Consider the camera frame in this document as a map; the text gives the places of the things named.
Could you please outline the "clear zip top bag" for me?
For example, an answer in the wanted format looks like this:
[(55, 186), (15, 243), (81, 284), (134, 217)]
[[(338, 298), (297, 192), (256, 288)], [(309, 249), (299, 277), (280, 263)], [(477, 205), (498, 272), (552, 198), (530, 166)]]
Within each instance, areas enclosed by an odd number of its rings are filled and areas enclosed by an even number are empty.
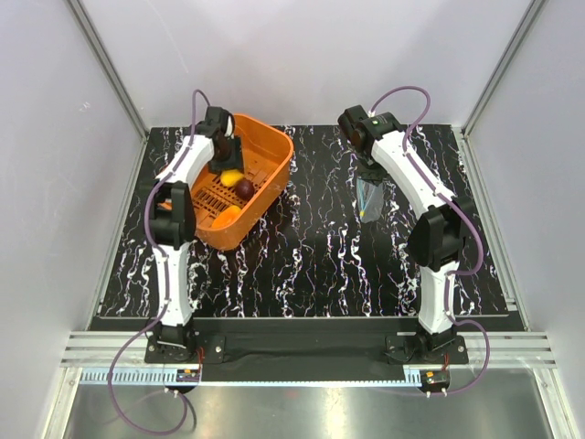
[(356, 180), (356, 195), (360, 221), (369, 223), (379, 220), (384, 207), (383, 185), (358, 178)]

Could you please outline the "yellow lemon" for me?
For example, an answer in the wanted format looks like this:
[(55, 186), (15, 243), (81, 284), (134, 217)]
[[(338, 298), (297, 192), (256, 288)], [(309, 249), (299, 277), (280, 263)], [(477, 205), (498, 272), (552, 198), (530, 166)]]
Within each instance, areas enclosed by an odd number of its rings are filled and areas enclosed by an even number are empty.
[(224, 187), (235, 187), (243, 178), (244, 174), (238, 169), (225, 170), (220, 175), (220, 183)]

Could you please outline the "orange plastic basket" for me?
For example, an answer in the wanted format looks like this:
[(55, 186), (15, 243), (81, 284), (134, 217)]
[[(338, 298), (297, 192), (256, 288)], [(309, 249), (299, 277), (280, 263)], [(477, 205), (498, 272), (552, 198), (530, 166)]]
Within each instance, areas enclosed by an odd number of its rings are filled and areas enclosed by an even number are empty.
[(212, 174), (205, 166), (191, 188), (196, 236), (220, 251), (235, 249), (289, 182), (293, 141), (248, 115), (235, 115), (244, 169)]

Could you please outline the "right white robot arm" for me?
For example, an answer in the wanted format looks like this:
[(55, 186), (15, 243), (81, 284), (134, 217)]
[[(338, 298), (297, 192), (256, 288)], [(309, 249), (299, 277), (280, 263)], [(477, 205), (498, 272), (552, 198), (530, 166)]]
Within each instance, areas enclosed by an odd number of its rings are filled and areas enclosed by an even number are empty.
[(455, 196), (433, 175), (391, 113), (370, 116), (356, 105), (345, 109), (337, 122), (366, 171), (379, 179), (390, 177), (415, 214), (407, 250), (420, 267), (420, 311), (417, 331), (404, 348), (406, 360), (435, 362), (457, 336), (453, 277), (471, 235), (473, 203)]

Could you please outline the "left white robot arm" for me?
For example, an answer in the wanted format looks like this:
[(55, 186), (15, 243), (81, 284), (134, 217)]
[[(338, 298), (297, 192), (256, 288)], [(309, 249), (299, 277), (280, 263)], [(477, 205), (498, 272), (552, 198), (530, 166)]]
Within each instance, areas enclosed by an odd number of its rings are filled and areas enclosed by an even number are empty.
[(172, 161), (156, 176), (147, 197), (144, 232), (157, 270), (159, 310), (147, 327), (154, 350), (186, 362), (197, 353), (191, 328), (193, 310), (187, 298), (187, 254), (197, 221), (191, 189), (204, 167), (226, 166), (241, 157), (235, 119), (200, 122), (192, 127)]

